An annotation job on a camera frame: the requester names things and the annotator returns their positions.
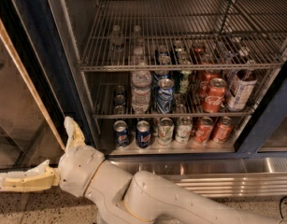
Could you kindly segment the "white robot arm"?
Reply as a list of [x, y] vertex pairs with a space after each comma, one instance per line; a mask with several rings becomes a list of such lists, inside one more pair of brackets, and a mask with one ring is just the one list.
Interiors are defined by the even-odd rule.
[[56, 169], [43, 161], [28, 171], [0, 173], [0, 191], [31, 192], [58, 186], [96, 204], [96, 224], [153, 224], [172, 217], [182, 224], [287, 224], [282, 218], [237, 210], [146, 171], [130, 174], [85, 144], [79, 125], [64, 121], [68, 140]]

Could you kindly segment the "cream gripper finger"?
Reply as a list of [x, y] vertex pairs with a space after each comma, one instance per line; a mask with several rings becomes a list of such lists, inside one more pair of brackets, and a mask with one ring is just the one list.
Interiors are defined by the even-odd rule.
[[58, 186], [60, 173], [46, 160], [27, 171], [0, 173], [0, 192], [34, 192]]
[[68, 151], [73, 147], [83, 147], [85, 137], [79, 125], [71, 117], [65, 117], [64, 126], [67, 134], [65, 150]]

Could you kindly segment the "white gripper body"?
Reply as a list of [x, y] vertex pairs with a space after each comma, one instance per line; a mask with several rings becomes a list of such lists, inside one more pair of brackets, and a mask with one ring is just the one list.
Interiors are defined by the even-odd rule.
[[76, 197], [82, 197], [104, 160], [104, 154], [91, 146], [70, 148], [58, 164], [60, 188]]

